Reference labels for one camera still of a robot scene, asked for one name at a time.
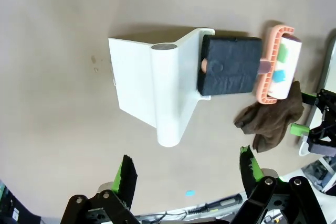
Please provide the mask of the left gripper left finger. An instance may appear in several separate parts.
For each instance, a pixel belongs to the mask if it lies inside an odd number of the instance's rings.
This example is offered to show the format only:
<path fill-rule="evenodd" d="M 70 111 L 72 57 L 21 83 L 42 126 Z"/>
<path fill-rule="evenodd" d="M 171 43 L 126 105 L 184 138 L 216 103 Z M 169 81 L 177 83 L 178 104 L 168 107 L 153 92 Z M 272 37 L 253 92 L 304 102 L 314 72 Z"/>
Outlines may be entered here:
<path fill-rule="evenodd" d="M 60 224 L 139 224 L 130 211 L 137 177 L 132 158 L 124 155 L 112 187 L 92 198 L 72 196 Z"/>

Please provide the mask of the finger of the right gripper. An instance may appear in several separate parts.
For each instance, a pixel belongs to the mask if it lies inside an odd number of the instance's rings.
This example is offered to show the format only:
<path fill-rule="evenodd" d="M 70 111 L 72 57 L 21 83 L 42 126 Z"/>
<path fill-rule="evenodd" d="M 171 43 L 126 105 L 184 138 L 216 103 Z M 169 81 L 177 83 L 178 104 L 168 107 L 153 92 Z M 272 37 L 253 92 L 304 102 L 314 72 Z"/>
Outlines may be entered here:
<path fill-rule="evenodd" d="M 331 92 L 326 89 L 321 89 L 317 94 L 307 94 L 302 92 L 302 103 L 311 106 L 311 110 L 308 116 L 308 123 L 314 121 L 314 115 L 317 110 L 325 113 L 324 119 L 327 119 L 327 122 L 336 123 L 336 93 Z"/>
<path fill-rule="evenodd" d="M 308 143 L 309 127 L 291 124 L 290 133 L 300 137 L 299 140 L 299 156 L 306 156 L 308 154 L 320 154 L 324 156 L 336 156 L 336 141 L 328 136 L 323 136 L 319 139 L 320 143 L 311 140 Z"/>

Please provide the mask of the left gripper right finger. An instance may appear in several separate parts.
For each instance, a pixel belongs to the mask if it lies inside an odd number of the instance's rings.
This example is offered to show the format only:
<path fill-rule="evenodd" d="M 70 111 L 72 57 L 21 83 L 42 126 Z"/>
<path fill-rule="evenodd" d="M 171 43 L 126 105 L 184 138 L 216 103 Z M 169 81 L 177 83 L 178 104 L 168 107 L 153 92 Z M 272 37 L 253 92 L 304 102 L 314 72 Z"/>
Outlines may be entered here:
<path fill-rule="evenodd" d="M 296 176 L 284 182 L 264 175 L 250 146 L 240 148 L 239 169 L 247 200 L 230 224 L 261 224 L 271 210 L 280 210 L 288 224 L 326 224 L 305 177 Z"/>

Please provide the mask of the dark brown terry cloth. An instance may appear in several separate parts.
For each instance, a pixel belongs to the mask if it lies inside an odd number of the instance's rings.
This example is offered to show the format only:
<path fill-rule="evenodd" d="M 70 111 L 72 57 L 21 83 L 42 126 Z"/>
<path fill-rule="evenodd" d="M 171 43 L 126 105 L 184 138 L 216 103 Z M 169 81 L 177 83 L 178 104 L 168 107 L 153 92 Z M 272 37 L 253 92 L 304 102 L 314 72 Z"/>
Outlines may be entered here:
<path fill-rule="evenodd" d="M 234 125 L 244 134 L 253 134 L 253 149 L 262 153 L 280 144 L 287 127 L 298 121 L 304 111 L 300 82 L 294 81 L 288 97 L 275 104 L 254 104 L 243 109 L 234 121 Z"/>

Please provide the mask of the black foam grip block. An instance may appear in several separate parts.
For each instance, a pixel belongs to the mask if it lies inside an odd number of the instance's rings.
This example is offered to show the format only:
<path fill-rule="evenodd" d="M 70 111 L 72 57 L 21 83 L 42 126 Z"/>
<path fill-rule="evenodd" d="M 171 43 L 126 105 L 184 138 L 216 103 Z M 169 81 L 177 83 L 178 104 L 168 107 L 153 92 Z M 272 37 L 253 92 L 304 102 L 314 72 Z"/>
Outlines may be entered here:
<path fill-rule="evenodd" d="M 257 37 L 205 35 L 197 88 L 202 96 L 251 93 L 262 56 Z"/>

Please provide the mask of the white lint roller stand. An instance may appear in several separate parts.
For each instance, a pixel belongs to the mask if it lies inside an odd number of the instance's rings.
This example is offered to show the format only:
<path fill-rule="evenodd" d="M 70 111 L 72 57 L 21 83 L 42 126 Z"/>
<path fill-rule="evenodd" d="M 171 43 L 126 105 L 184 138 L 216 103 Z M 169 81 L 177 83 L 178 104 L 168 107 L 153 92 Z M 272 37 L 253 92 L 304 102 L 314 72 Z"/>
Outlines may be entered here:
<path fill-rule="evenodd" d="M 108 40 L 119 108 L 156 128 L 164 147 L 180 142 L 198 101 L 210 100 L 197 77 L 203 37 L 214 34 L 197 28 L 174 42 Z"/>

